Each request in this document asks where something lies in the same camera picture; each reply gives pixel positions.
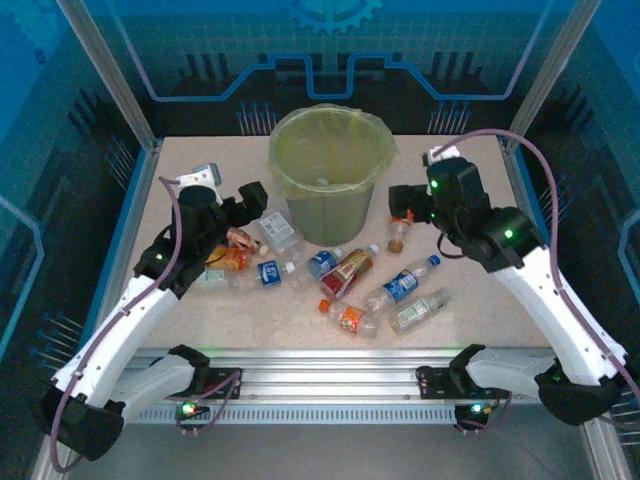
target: wire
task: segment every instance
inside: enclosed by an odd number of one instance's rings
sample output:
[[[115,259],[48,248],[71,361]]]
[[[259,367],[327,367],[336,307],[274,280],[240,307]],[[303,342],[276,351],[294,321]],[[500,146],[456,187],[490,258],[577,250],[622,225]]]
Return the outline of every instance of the wire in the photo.
[[[86,368],[91,356],[94,354],[100,343],[104,340],[104,338],[109,334],[109,332],[116,326],[116,324],[126,315],[128,314],[133,307],[135,307],[138,303],[144,300],[147,295],[149,295],[153,290],[155,290],[167,276],[171,273],[171,270],[175,266],[178,255],[180,254],[180,248],[182,246],[182,216],[180,215],[180,205],[178,204],[178,199],[176,197],[175,192],[171,188],[171,185],[179,185],[179,182],[175,180],[168,180],[164,177],[159,177],[160,182],[164,185],[169,193],[169,197],[171,198],[171,204],[173,206],[173,211],[176,217],[176,243],[173,247],[173,253],[171,254],[171,258],[169,259],[169,263],[162,271],[160,276],[146,289],[144,289],[138,296],[134,297],[129,303],[127,303],[122,310],[117,312],[111,320],[105,325],[105,327],[99,331],[93,341],[89,344],[86,353],[80,359],[78,363],[78,367],[75,372],[73,372],[73,376],[67,385],[67,388],[62,393],[62,397],[60,398],[60,403],[56,408],[56,412],[53,416],[53,422],[51,424],[51,440],[49,442],[49,458],[51,460],[51,465],[53,469],[58,473],[67,473],[75,468],[82,457],[76,458],[69,465],[62,466],[60,464],[60,459],[58,457],[58,435],[60,433],[60,423],[62,421],[62,414],[64,409],[69,403],[69,398],[71,397],[71,393],[75,388],[78,381],[82,378],[84,369]]]
[[[440,255],[442,255],[444,258],[449,258],[451,260],[459,260],[461,258],[464,258],[464,255],[452,255],[450,253],[445,253],[442,251],[442,240],[444,240],[444,233],[441,233],[440,236],[438,237],[438,241],[436,242],[436,247],[438,248],[438,251],[440,252]]]
[[[202,427],[193,427],[192,429],[187,429],[187,428],[184,428],[184,426],[182,425],[180,420],[176,420],[176,427],[178,427],[182,431],[183,435],[186,435],[186,434],[197,435],[198,432],[201,432],[203,430],[211,428],[211,427],[213,427],[215,425],[215,423],[218,421],[218,419],[222,415],[222,412],[224,411],[225,407],[227,406],[227,403],[229,403],[229,399],[231,398],[231,395],[233,395],[233,391],[235,390],[236,386],[238,385],[238,381],[240,380],[240,375],[241,375],[240,374],[240,370],[236,370],[231,375],[229,375],[229,377],[227,377],[223,382],[221,382],[219,385],[216,385],[215,388],[213,388],[213,389],[211,389],[208,392],[205,392],[203,394],[194,395],[193,397],[190,397],[188,399],[183,399],[183,398],[179,398],[179,397],[169,397],[171,400],[179,399],[179,400],[181,400],[183,402],[185,402],[185,401],[189,402],[189,401],[195,401],[195,400],[202,400],[202,399],[205,399],[207,397],[210,397],[214,393],[219,392],[224,387],[226,387],[231,382],[233,382],[233,385],[231,385],[229,387],[229,390],[227,391],[227,394],[224,397],[224,401],[222,402],[222,405],[220,405],[220,408],[218,409],[218,411],[215,413],[215,415],[213,415],[211,420],[209,420],[209,422],[206,425],[203,425]]]
[[[602,338],[600,338],[600,335],[598,335],[598,332],[596,332],[596,330],[591,326],[589,321],[584,317],[584,315],[582,315],[582,312],[573,303],[573,301],[571,300],[571,298],[569,297],[569,295],[565,291],[564,286],[562,285],[562,279],[560,277],[560,268],[558,267],[558,230],[559,230],[558,227],[559,227],[559,223],[560,223],[559,222],[559,207],[558,207],[558,188],[557,188],[557,185],[556,185],[556,181],[553,178],[553,172],[551,171],[551,166],[549,165],[549,162],[544,157],[542,152],[538,149],[538,147],[536,147],[533,143],[531,143],[525,137],[523,137],[522,135],[518,135],[517,133],[513,133],[513,132],[510,132],[508,130],[502,130],[502,129],[499,129],[499,128],[484,128],[484,129],[481,129],[481,130],[474,130],[474,131],[465,133],[464,135],[460,135],[459,137],[454,138],[453,140],[447,142],[442,147],[440,147],[436,152],[434,152],[433,156],[437,157],[438,155],[442,154],[442,152],[444,152],[446,149],[448,149],[450,147],[453,147],[454,145],[457,145],[460,142],[468,140],[469,138],[479,137],[479,136],[489,136],[489,135],[490,136],[500,135],[500,136],[503,136],[503,137],[508,137],[508,138],[513,139],[513,140],[516,140],[520,144],[522,144],[525,147],[527,147],[531,151],[531,153],[533,153],[535,155],[535,157],[538,159],[538,161],[540,162],[540,165],[542,166],[542,169],[544,170],[544,174],[547,177],[547,183],[549,183],[549,190],[551,192],[551,248],[550,248],[550,250],[551,250],[550,251],[551,261],[550,261],[550,268],[551,268],[551,278],[553,280],[553,284],[556,287],[556,290],[558,291],[558,293],[560,295],[560,298],[562,298],[562,301],[565,303],[567,308],[571,311],[571,313],[576,318],[578,323],[582,326],[582,328],[585,329],[585,331],[591,337],[593,342],[602,351],[603,355],[607,359],[609,359],[611,364],[620,373],[622,378],[624,378],[625,381],[629,384],[629,387],[631,387],[631,390],[633,391],[633,394],[635,395],[636,399],[638,400],[638,403],[640,404],[640,387],[638,387],[638,384],[633,380],[633,377],[631,376],[629,371],[625,368],[625,366],[622,364],[622,362],[611,351],[611,349],[606,344],[606,342],[604,340],[602,340]],[[604,420],[604,421],[606,423],[613,422],[613,421],[609,421],[609,419]],[[635,425],[636,427],[640,426],[640,423],[638,423],[638,422],[634,422],[634,423],[618,423],[618,422],[615,422],[614,424],[616,426],[619,426],[619,427],[623,427],[623,426],[630,427],[632,425]]]

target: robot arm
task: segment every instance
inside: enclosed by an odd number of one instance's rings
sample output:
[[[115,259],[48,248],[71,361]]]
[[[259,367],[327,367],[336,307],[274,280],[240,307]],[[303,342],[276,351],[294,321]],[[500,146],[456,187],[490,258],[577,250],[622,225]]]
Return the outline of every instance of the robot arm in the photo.
[[[191,284],[204,272],[211,251],[226,237],[229,227],[240,227],[260,218],[267,205],[267,194],[259,182],[239,189],[242,202],[233,197],[222,199],[216,187],[220,175],[215,164],[199,167],[177,179],[182,220],[182,244],[176,263],[157,287],[124,311],[166,269],[176,242],[176,222],[156,237],[134,267],[117,305],[87,344],[51,383],[43,384],[31,410],[38,426],[50,433],[54,414],[63,392],[71,389],[63,411],[58,440],[89,460],[104,455],[117,440],[124,425],[139,412],[173,394],[200,394],[207,386],[209,359],[183,345],[170,350],[148,369],[118,381],[142,342],[182,298]],[[110,330],[106,326],[124,312]],[[102,337],[88,360],[82,375],[79,365],[89,346]]]
[[[450,364],[462,395],[500,388],[538,397],[560,420],[578,425],[608,411],[619,398],[618,371],[558,295],[549,250],[520,210],[491,208],[477,168],[454,156],[427,166],[427,185],[389,190],[391,214],[433,223],[462,254],[477,261],[526,308],[557,358],[532,358],[472,345]],[[563,278],[566,293],[624,365],[625,349],[612,339]]]

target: orange bottle label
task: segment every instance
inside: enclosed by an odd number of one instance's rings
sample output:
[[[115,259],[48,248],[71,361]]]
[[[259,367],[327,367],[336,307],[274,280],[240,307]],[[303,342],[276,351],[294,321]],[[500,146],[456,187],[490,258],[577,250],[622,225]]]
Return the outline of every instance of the orange bottle label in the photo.
[[[347,332],[358,333],[358,323],[364,315],[364,310],[356,307],[348,307],[340,319],[340,328]]]

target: blue bottle label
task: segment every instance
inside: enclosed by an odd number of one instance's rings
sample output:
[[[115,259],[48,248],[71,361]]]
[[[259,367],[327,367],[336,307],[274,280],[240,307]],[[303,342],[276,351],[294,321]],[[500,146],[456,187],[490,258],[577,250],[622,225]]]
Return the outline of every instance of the blue bottle label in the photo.
[[[258,273],[260,274],[262,285],[265,287],[278,285],[281,282],[280,272],[278,271],[278,264],[275,262],[275,260],[264,262],[258,265]]]
[[[333,258],[331,253],[326,250],[322,250],[321,252],[316,253],[313,257],[311,257],[311,261],[320,266],[322,273],[329,273],[333,267],[337,265],[336,260]]]
[[[395,302],[398,303],[418,288],[418,280],[409,270],[403,270],[396,278],[389,283],[385,283],[383,287],[389,291]]]

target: glass panel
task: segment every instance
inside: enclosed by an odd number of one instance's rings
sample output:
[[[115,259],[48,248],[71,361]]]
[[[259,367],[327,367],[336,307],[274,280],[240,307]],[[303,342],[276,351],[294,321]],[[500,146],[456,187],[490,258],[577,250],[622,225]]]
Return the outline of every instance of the glass panel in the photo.
[[[632,355],[640,353],[639,16],[637,2],[600,5],[528,133],[563,182],[560,266]],[[546,181],[527,160],[541,196]]]
[[[78,347],[140,148],[55,2],[0,2],[0,471],[25,478],[27,409]]]
[[[573,3],[93,0],[90,8],[123,69],[137,70],[155,100],[159,136],[267,134],[290,111],[322,102],[377,114],[396,133],[457,133],[509,125]]]

